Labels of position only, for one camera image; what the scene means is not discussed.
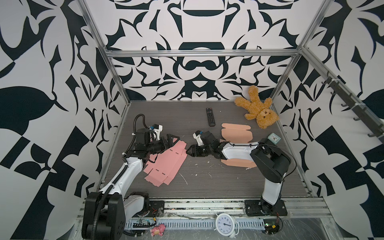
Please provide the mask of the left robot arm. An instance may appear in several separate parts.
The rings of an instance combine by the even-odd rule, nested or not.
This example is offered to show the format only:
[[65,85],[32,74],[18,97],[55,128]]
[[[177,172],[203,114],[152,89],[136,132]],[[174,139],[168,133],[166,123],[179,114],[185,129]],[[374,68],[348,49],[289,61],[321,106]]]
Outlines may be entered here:
[[133,139],[122,154],[123,165],[101,190],[86,198],[82,225],[84,240],[119,240],[127,234],[127,220],[150,210],[148,194],[126,194],[151,155],[162,154],[180,141],[180,137],[171,134],[162,137],[161,132],[160,125],[144,125],[141,129],[133,126]]

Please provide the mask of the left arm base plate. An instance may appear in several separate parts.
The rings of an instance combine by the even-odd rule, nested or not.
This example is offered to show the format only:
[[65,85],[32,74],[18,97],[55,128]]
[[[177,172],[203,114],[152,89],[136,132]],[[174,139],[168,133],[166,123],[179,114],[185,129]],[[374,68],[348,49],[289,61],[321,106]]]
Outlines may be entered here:
[[164,201],[150,201],[149,207],[144,209],[143,213],[138,214],[140,217],[153,218],[163,214],[165,208]]

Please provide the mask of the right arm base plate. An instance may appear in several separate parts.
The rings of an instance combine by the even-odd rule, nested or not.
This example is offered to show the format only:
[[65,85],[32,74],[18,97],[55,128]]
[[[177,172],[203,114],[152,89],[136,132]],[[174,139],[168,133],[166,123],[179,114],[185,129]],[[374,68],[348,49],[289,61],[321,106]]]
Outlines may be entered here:
[[274,205],[269,204],[263,199],[245,200],[245,212],[249,217],[258,216],[287,216],[288,211],[283,200],[279,199]]

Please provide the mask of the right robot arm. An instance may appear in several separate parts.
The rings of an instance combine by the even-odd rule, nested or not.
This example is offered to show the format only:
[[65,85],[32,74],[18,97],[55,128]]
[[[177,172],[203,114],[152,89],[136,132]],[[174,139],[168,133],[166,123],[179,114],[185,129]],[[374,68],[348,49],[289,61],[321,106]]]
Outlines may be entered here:
[[188,148],[191,157],[207,157],[212,155],[220,160],[248,160],[254,162],[265,177],[264,191],[260,200],[246,200],[248,216],[287,216],[288,212],[281,191],[284,179],[293,158],[288,152],[276,146],[279,137],[271,134],[267,138],[254,143],[231,143],[219,141],[209,131],[195,137],[197,144]]

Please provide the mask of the pink paper box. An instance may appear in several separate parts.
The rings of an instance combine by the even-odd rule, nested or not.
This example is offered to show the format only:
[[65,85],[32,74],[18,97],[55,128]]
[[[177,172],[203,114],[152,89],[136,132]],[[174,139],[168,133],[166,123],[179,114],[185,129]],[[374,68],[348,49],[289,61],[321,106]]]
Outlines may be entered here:
[[146,163],[144,173],[148,175],[145,180],[156,187],[162,184],[169,185],[187,158],[186,146],[187,143],[184,141],[178,141],[164,153],[150,155],[150,160],[154,161],[154,163],[150,161]]

